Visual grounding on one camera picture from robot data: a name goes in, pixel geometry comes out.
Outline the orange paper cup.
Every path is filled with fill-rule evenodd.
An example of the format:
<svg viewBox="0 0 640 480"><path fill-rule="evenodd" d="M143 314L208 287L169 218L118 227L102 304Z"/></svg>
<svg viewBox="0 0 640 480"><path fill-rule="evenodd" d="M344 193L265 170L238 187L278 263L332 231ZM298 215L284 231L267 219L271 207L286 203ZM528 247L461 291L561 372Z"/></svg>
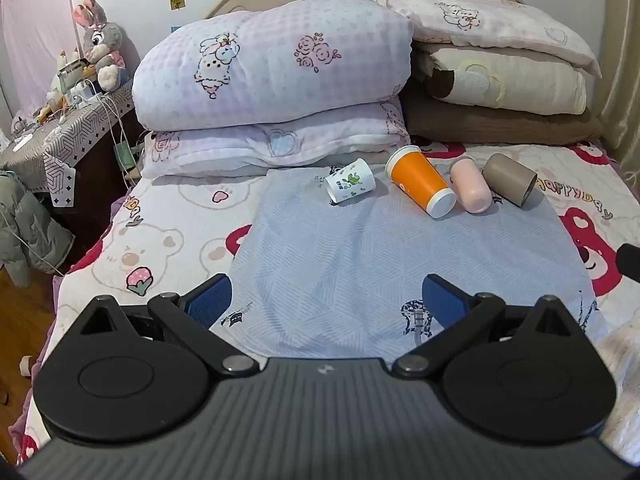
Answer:
<svg viewBox="0 0 640 480"><path fill-rule="evenodd" d="M393 184L433 219L445 217L457 203L456 193L415 145L398 148L385 170Z"/></svg>

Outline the pink plastic cup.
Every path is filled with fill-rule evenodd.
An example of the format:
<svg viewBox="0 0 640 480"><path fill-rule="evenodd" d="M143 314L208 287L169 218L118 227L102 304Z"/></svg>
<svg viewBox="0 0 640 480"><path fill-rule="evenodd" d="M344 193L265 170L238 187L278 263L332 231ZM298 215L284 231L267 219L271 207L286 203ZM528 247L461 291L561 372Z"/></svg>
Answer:
<svg viewBox="0 0 640 480"><path fill-rule="evenodd" d="M492 204L491 190L473 159L465 157L450 166L450 180L462 207L482 214Z"/></svg>

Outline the brown-grey cup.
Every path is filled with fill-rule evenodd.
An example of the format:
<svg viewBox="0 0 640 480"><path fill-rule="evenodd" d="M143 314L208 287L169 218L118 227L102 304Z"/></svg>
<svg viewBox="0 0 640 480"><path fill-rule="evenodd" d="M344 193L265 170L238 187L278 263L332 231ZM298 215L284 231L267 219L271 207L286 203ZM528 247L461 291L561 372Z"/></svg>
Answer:
<svg viewBox="0 0 640 480"><path fill-rule="evenodd" d="M521 207L537 181L535 171L506 155L491 155L483 168L489 188L512 204Z"/></svg>

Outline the white frog-print paper cup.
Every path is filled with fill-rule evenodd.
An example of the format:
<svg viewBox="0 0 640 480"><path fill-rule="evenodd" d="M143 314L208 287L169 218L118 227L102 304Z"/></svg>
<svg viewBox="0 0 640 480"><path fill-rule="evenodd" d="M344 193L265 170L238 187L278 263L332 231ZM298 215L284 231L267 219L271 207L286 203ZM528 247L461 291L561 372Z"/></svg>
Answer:
<svg viewBox="0 0 640 480"><path fill-rule="evenodd" d="M340 204L373 192L376 183L370 166L362 158L358 158L326 177L324 187L331 202Z"/></svg>

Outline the light blue patterned cloth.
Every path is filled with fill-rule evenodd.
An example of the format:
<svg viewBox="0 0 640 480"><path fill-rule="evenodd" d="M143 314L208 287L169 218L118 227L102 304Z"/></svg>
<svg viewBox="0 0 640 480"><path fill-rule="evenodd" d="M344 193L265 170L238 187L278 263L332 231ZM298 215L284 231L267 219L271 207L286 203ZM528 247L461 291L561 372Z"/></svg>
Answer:
<svg viewBox="0 0 640 480"><path fill-rule="evenodd" d="M544 194L433 219L382 167L374 175L374 191L335 205L325 169L270 171L214 333L258 360L392 362L442 330L422 297L437 274L517 306L557 296L589 338L605 335L588 273Z"/></svg>

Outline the brown pillow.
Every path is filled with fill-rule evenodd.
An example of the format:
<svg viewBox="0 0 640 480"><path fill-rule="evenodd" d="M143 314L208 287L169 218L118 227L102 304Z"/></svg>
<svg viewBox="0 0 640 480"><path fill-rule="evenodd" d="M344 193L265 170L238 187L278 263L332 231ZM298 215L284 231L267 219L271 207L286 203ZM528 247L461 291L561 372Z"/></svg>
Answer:
<svg viewBox="0 0 640 480"><path fill-rule="evenodd" d="M579 116L540 116L450 104L413 92L402 94L400 104L410 136L437 142L564 146L603 134L600 120L589 110Z"/></svg>

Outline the grey-green jacket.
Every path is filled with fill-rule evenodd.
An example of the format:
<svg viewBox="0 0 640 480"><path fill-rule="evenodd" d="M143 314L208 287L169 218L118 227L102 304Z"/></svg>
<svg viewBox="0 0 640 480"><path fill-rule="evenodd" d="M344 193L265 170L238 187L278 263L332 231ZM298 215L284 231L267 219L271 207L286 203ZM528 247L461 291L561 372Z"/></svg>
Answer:
<svg viewBox="0 0 640 480"><path fill-rule="evenodd" d="M58 273L75 237L56 222L13 171L1 171L1 266L16 287L32 282L32 270Z"/></svg>

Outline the folded pink heart blanket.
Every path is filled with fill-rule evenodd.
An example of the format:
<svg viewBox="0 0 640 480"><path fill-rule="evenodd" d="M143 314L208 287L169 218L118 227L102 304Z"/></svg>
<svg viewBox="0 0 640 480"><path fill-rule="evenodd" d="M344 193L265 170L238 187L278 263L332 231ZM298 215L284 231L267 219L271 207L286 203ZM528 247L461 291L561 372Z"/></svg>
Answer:
<svg viewBox="0 0 640 480"><path fill-rule="evenodd" d="M282 122L152 133L142 177L245 177L329 157L390 153L410 141L398 99Z"/></svg>

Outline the bedside table with patterned cover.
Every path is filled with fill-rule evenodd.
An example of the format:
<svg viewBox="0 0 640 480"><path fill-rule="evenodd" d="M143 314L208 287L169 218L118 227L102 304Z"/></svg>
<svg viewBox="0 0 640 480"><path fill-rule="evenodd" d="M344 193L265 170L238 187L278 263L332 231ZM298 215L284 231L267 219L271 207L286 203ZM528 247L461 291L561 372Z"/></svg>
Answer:
<svg viewBox="0 0 640 480"><path fill-rule="evenodd" d="M1 154L1 168L14 174L75 235L75 252L89 249L111 221L111 206L134 185L136 174L122 169L125 147L143 133L131 82L98 96L62 122L35 128L18 150Z"/></svg>

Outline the cream pillow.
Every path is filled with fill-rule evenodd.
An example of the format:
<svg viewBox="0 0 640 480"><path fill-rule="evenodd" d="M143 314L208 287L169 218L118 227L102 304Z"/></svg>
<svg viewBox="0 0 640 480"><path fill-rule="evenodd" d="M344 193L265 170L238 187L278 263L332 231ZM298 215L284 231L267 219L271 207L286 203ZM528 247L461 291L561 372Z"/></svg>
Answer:
<svg viewBox="0 0 640 480"><path fill-rule="evenodd" d="M550 54L424 44L413 63L431 96L447 103L541 116L587 108L585 77Z"/></svg>

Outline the large white-pink checked quilt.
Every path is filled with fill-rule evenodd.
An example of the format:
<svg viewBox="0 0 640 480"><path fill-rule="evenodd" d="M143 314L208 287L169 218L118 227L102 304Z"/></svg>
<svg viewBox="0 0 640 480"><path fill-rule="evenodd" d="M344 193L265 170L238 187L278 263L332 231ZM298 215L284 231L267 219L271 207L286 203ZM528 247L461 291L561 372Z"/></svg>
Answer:
<svg viewBox="0 0 640 480"><path fill-rule="evenodd" d="M372 0L296 0L184 25L142 58L132 98L156 131L290 122L387 101L409 78L413 26Z"/></svg>

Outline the beige curtain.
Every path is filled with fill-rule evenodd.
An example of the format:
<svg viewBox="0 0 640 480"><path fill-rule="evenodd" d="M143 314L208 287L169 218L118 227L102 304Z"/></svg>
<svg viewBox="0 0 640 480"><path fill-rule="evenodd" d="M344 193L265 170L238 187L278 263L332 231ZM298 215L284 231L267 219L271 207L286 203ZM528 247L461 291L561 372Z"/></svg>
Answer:
<svg viewBox="0 0 640 480"><path fill-rule="evenodd" d="M606 0L596 109L610 154L639 171L639 0Z"/></svg>

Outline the grey bunny plush toy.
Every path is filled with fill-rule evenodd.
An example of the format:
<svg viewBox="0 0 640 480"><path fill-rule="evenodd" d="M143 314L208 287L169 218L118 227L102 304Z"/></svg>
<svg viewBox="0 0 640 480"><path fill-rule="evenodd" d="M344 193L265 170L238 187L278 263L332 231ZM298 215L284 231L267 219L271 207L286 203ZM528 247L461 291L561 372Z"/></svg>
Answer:
<svg viewBox="0 0 640 480"><path fill-rule="evenodd" d="M73 19L84 30L82 55L96 71L96 80L104 92L116 91L129 78L120 53L124 34L107 19L96 0L82 0L73 10Z"/></svg>

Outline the pink cartoon pillow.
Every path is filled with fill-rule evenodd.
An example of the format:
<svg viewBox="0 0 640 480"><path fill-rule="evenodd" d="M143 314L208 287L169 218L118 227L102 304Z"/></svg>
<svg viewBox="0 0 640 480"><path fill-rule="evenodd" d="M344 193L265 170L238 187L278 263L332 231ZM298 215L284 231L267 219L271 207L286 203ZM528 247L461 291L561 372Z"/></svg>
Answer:
<svg viewBox="0 0 640 480"><path fill-rule="evenodd" d="M534 6L510 0L373 0L408 18L424 44L529 50L599 78L601 67L577 32Z"/></svg>

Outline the pink curtain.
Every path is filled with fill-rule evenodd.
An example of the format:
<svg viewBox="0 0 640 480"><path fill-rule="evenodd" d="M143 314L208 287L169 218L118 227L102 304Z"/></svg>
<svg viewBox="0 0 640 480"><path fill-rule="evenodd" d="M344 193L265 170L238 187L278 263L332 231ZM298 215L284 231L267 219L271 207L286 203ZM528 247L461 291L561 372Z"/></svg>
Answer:
<svg viewBox="0 0 640 480"><path fill-rule="evenodd" d="M78 46L70 0L1 0L2 35L20 110L42 105L61 53Z"/></svg>

